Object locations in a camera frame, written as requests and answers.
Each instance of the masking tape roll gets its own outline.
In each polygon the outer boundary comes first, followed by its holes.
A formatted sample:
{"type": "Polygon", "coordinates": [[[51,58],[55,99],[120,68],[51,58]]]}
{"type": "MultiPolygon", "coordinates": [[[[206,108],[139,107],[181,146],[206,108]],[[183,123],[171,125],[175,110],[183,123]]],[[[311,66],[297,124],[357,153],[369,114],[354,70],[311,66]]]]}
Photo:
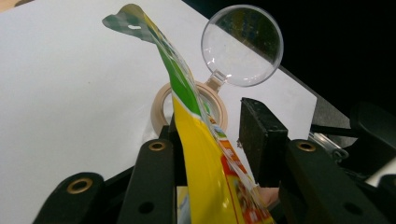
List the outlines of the masking tape roll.
{"type": "MultiPolygon", "coordinates": [[[[210,110],[212,110],[214,114],[217,114],[214,116],[214,119],[220,128],[225,131],[228,125],[228,115],[224,103],[218,94],[206,86],[206,84],[197,81],[195,84],[198,87],[198,92],[200,93],[202,99],[204,98],[203,100],[207,100],[208,104],[210,105],[210,110]]],[[[163,113],[163,105],[166,97],[171,94],[171,92],[172,89],[170,83],[162,86],[157,92],[157,95],[155,96],[151,106],[151,124],[155,133],[158,135],[160,135],[163,125],[168,125],[165,114],[163,113]]]]}

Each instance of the snack bag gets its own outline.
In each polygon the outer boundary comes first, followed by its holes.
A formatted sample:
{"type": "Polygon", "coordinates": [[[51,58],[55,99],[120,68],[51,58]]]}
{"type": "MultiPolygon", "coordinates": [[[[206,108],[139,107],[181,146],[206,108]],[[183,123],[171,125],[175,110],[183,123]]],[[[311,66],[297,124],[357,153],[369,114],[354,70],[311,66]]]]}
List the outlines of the snack bag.
{"type": "Polygon", "coordinates": [[[200,99],[189,67],[142,8],[127,5],[103,24],[155,44],[161,54],[183,146],[191,223],[274,223],[253,178],[200,99]]]}

